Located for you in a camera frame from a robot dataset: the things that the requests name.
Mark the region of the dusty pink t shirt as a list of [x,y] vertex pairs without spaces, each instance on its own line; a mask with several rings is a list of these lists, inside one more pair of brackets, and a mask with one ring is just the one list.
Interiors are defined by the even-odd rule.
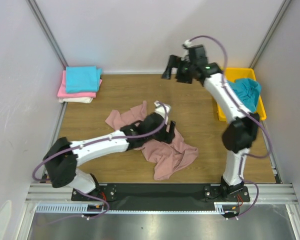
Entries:
[[[130,125],[135,121],[143,121],[147,115],[147,102],[130,108],[120,113],[112,110],[106,118],[105,123],[114,130]],[[168,180],[171,175],[192,164],[199,156],[199,150],[184,142],[184,138],[174,130],[175,137],[171,144],[150,140],[143,146],[136,148],[141,151],[147,162],[155,164],[153,178],[156,181]]]

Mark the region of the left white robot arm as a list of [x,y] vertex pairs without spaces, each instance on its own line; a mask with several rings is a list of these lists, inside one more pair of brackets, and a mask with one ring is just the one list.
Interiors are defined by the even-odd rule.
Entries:
[[82,141],[59,138],[44,157],[53,188],[69,186],[89,200],[100,195],[100,185],[91,173],[78,167],[99,157],[122,153],[142,147],[151,140],[170,144],[175,137],[175,121],[167,121],[161,114],[153,112],[144,120],[101,137]]

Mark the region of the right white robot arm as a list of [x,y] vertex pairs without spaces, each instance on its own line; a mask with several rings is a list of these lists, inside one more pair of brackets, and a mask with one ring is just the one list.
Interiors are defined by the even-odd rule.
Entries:
[[257,138],[260,116],[251,112],[237,97],[224,71],[215,62],[210,63],[203,45],[185,47],[184,56],[171,54],[162,79],[170,79],[176,69],[179,83],[197,80],[221,107],[227,128],[221,139],[227,150],[225,171],[217,196],[232,201],[244,188],[244,168],[253,142]]

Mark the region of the teal crumpled t shirt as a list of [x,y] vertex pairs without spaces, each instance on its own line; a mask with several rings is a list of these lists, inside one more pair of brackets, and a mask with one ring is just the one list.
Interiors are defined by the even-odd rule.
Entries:
[[251,78],[240,78],[228,82],[240,101],[253,113],[257,111],[262,86]]

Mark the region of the folded white t shirt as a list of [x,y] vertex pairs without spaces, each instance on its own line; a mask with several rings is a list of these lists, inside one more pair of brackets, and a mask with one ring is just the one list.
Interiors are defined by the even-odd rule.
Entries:
[[90,104],[94,98],[93,97],[70,97],[70,98],[59,98],[60,103],[83,103]]

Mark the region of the folded teal t shirt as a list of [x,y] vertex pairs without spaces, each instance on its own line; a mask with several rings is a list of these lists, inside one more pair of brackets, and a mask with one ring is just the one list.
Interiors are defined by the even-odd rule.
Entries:
[[103,70],[96,66],[67,66],[65,69],[66,93],[98,92],[102,72]]

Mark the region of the folded pink t shirt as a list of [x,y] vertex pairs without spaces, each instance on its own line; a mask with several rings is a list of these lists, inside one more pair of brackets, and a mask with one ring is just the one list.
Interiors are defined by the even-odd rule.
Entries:
[[57,93],[57,96],[59,98],[79,98],[79,97],[95,98],[96,95],[97,95],[97,92],[66,93],[66,71],[65,70],[63,71],[61,85],[60,85],[58,93]]

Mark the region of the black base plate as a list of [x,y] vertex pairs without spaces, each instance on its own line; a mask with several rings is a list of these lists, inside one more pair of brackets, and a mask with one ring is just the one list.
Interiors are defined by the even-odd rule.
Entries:
[[217,202],[250,201],[246,186],[225,195],[219,184],[208,183],[105,183],[97,193],[113,211],[208,211]]

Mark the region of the aluminium frame rail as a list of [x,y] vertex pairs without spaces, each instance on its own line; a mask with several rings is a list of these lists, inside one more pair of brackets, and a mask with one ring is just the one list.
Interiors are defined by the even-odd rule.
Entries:
[[30,10],[32,11],[34,18],[39,24],[39,27],[41,28],[43,34],[47,38],[48,43],[50,44],[53,52],[55,53],[57,59],[59,60],[60,64],[62,65],[63,69],[65,70],[68,66],[68,63],[66,61],[66,58],[64,57],[64,54],[62,53],[62,50],[46,20],[44,17],[38,3],[36,0],[26,0],[26,3],[28,4]]

